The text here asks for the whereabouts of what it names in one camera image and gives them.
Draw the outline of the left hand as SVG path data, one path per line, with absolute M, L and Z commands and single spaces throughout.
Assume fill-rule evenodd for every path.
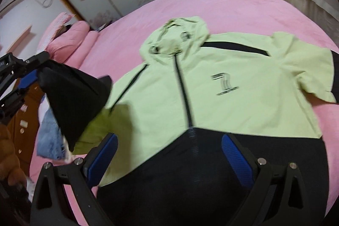
M 27 181 L 20 162 L 15 154 L 15 146 L 11 141 L 10 133 L 7 127 L 1 124 L 1 181 L 7 180 L 9 186 L 22 185 L 26 188 Z

